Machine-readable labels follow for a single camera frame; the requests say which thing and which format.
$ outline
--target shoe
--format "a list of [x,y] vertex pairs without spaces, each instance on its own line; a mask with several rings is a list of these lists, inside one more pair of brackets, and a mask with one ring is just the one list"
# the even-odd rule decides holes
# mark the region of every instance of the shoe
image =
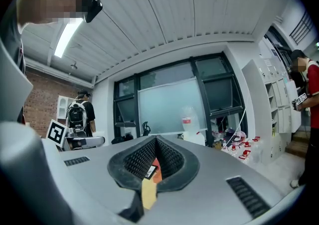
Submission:
[[299,187],[299,180],[292,180],[290,182],[290,187],[293,189],[298,188]]

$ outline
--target white floor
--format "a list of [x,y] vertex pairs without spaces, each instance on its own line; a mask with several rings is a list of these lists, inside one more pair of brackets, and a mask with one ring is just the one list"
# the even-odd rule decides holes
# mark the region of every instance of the white floor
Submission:
[[293,190],[289,185],[290,181],[298,179],[303,173],[304,167],[305,160],[303,158],[283,153],[267,166],[259,164],[252,168],[270,180],[286,196]]

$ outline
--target brick wall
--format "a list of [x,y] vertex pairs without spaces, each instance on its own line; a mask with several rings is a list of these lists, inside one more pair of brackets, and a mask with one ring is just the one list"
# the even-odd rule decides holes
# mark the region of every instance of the brick wall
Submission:
[[46,136],[51,119],[56,120],[56,108],[59,95],[75,98],[79,85],[27,68],[26,76],[33,85],[24,104],[26,122],[43,138]]

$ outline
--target person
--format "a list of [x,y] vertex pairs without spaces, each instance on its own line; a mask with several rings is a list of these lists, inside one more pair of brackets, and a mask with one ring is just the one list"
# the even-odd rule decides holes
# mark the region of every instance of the person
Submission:
[[[0,38],[14,63],[25,74],[22,31],[29,23],[57,22],[59,18],[82,17],[92,0],[13,0],[0,24]],[[23,122],[23,108],[17,119]]]
[[293,70],[306,71],[309,80],[309,95],[303,103],[299,104],[297,109],[301,111],[310,108],[311,111],[311,130],[308,150],[305,160],[305,171],[299,180],[293,180],[290,183],[292,188],[300,185],[315,182],[318,167],[319,155],[319,65],[309,59],[301,50],[294,50],[291,54]]
[[82,103],[83,101],[86,101],[85,103],[83,103],[83,106],[85,108],[87,115],[87,125],[85,127],[85,133],[88,137],[93,136],[93,133],[96,132],[94,108],[93,105],[88,101],[90,96],[91,95],[88,93],[88,91],[83,89],[78,92],[78,96],[76,98],[77,103]]

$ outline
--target hand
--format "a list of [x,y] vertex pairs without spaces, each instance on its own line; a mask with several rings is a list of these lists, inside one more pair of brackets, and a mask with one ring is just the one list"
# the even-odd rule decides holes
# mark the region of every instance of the hand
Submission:
[[297,106],[297,111],[301,111],[303,109],[303,105],[302,104],[299,104],[298,106]]

